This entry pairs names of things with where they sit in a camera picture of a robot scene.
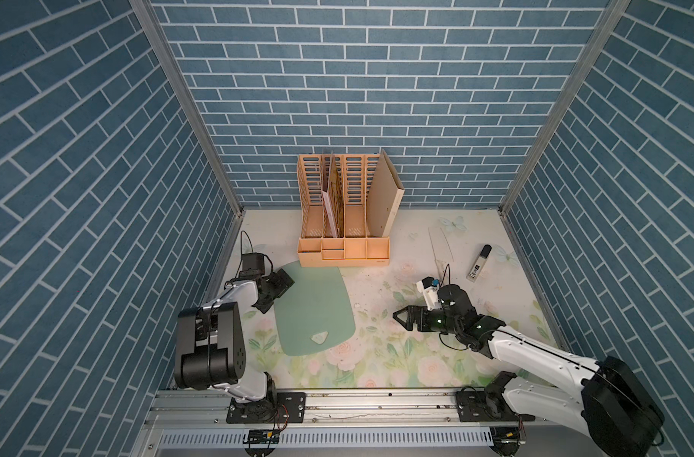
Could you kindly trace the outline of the green cutting board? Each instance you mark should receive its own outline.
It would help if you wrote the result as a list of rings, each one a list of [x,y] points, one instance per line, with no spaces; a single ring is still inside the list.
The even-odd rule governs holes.
[[[289,356],[329,350],[356,331],[348,291],[338,268],[283,267],[295,283],[274,302],[280,345]]]

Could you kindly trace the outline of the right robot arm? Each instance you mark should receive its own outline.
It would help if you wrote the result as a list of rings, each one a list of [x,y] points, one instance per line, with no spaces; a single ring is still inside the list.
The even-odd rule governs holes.
[[[510,456],[520,447],[526,420],[541,418],[589,436],[608,456],[644,456],[663,443],[664,414],[636,375],[613,356],[599,362],[527,337],[504,321],[476,311],[458,285],[432,277],[417,284],[422,306],[407,306],[392,317],[406,331],[453,335],[461,350],[525,369],[543,379],[539,385],[502,371],[483,390],[456,394],[463,422],[516,423],[493,449]]]

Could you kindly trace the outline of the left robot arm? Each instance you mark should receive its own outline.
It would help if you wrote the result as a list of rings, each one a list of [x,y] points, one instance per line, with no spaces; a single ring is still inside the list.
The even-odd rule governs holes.
[[[174,377],[179,388],[223,390],[241,405],[276,405],[276,387],[268,373],[247,366],[239,307],[268,312],[274,300],[295,283],[278,270],[258,279],[236,278],[223,295],[177,318]]]

